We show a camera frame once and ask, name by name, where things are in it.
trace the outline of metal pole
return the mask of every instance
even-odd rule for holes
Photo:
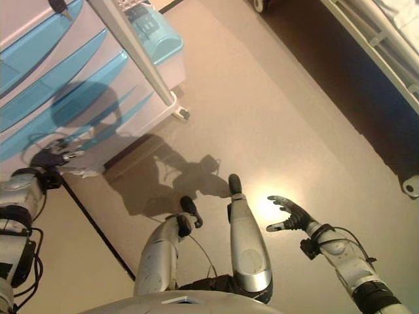
[[[128,18],[119,8],[117,0],[88,0],[88,3],[123,49],[127,51],[163,102],[167,106],[173,105],[175,98],[150,60],[150,57],[144,51]]]

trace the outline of robot leg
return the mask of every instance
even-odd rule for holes
[[[245,292],[267,303],[272,295],[272,269],[262,233],[253,216],[237,175],[230,175],[228,205],[233,278]]]
[[[191,233],[192,225],[195,228],[202,225],[202,219],[192,200],[184,197],[181,204],[185,213],[166,218],[145,244],[137,271],[134,296],[177,288],[179,242]]]

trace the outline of cable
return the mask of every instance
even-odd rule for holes
[[[365,260],[367,261],[367,263],[373,268],[373,270],[375,270],[374,266],[372,265],[371,262],[371,258],[368,256],[367,252],[365,252],[365,249],[362,247],[362,245],[359,245],[358,243],[356,243],[355,241],[352,241],[351,239],[333,239],[333,240],[327,240],[324,242],[319,243],[319,246],[323,246],[326,244],[330,244],[330,243],[334,243],[334,242],[340,242],[340,241],[345,241],[345,242],[349,242],[352,243],[354,245],[356,245],[356,247],[362,252],[363,256],[365,257]]]
[[[345,231],[345,232],[348,232],[352,237],[353,237],[353,239],[356,241],[356,243],[358,243],[358,247],[361,249],[361,251],[363,251],[363,254],[364,254],[364,256],[365,256],[365,260],[367,261],[367,263],[373,268],[373,270],[375,270],[375,268],[374,268],[374,265],[373,265],[373,262],[376,262],[377,261],[377,259],[376,258],[374,258],[374,257],[370,257],[368,254],[367,254],[367,251],[364,249],[364,247],[362,246],[362,244],[361,244],[361,242],[360,242],[360,240],[358,240],[358,238],[351,232],[351,231],[349,231],[348,229],[345,229],[345,228],[343,228],[343,227],[333,227],[334,229],[338,229],[338,230],[343,230],[343,231]]]
[[[208,254],[207,254],[207,252],[204,250],[204,248],[201,246],[201,244],[199,244],[199,242],[193,237],[193,236],[191,236],[191,235],[189,235],[189,237],[192,239],[192,240],[194,240],[194,242],[201,248],[201,250],[202,250],[202,252],[204,252],[204,254],[205,254],[205,256],[207,257],[207,259],[208,259],[208,262],[209,262],[209,264],[211,265],[209,268],[211,269],[212,268],[212,270],[214,271],[214,275],[216,276],[216,277],[218,277],[218,274],[217,274],[217,270],[215,269],[215,266],[214,266],[214,264],[212,264],[212,261],[211,261],[211,259],[209,258],[209,256],[208,256]],[[208,278],[208,276],[210,275],[210,269],[208,270],[208,273],[207,273],[207,278]]]
[[[45,193],[45,197],[44,197],[44,203],[42,204],[41,210],[39,211],[38,215],[35,216],[35,218],[32,220],[32,222],[35,222],[35,220],[38,219],[39,215],[43,212],[44,208],[46,205],[46,193]]]
[[[37,292],[38,290],[38,286],[39,286],[39,281],[41,280],[41,277],[44,273],[44,266],[43,263],[41,261],[41,259],[39,258],[39,252],[41,250],[41,246],[42,246],[42,242],[44,239],[44,232],[39,229],[39,228],[31,228],[30,233],[32,233],[32,231],[38,231],[39,232],[39,241],[38,241],[38,246],[37,246],[37,250],[35,251],[34,254],[34,261],[33,261],[33,270],[35,272],[35,282],[26,290],[19,292],[18,294],[15,294],[14,296],[23,296],[24,294],[27,294],[30,290],[32,290],[31,294],[29,296],[27,296],[27,298],[22,301],[22,303],[20,303],[19,305],[14,306],[13,311],[16,313],[17,311],[19,311],[22,306],[24,306],[32,297],[33,295]]]

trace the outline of caster wheel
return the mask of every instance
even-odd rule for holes
[[[242,193],[242,184],[238,175],[232,174],[228,177],[228,186],[231,194]]]
[[[256,12],[263,13],[268,8],[269,0],[253,0],[253,7]]]

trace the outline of bed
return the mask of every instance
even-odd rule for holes
[[[264,12],[269,1],[253,0],[255,10]],[[321,2],[419,114],[419,0]],[[402,186],[410,197],[419,197],[419,173]]]

